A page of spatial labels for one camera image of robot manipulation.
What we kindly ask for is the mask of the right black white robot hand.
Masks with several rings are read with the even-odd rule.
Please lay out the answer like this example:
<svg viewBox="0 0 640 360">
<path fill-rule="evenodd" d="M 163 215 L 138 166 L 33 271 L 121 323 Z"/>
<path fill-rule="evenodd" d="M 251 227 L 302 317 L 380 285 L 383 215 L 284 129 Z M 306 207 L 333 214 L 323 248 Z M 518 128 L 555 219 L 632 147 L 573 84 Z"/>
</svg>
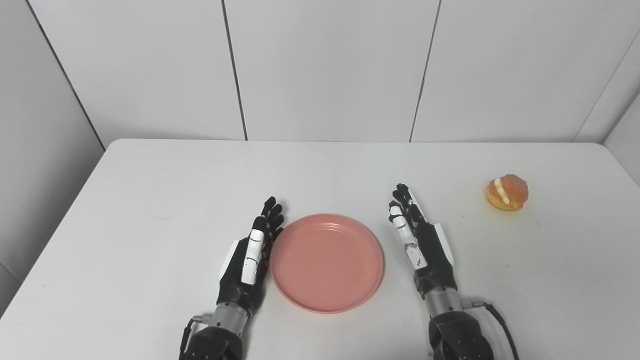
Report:
<svg viewBox="0 0 640 360">
<path fill-rule="evenodd" d="M 450 249 L 443 245 L 442 229 L 425 218 L 409 187 L 398 183 L 391 193 L 389 221 L 397 230 L 403 249 L 414 269 L 413 282 L 425 297 L 432 290 L 458 290 Z"/>
</svg>

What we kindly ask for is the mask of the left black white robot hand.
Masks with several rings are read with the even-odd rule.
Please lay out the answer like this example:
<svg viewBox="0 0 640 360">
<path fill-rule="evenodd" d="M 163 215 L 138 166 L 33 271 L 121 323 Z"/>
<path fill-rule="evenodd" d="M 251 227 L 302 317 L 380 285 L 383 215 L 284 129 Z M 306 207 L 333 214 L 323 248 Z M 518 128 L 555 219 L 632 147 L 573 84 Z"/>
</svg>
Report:
<svg viewBox="0 0 640 360">
<path fill-rule="evenodd" d="M 262 306 L 274 244 L 282 233 L 283 206 L 274 196 L 263 204 L 247 237 L 235 246 L 219 281 L 217 304 L 234 304 L 249 315 Z"/>
</svg>

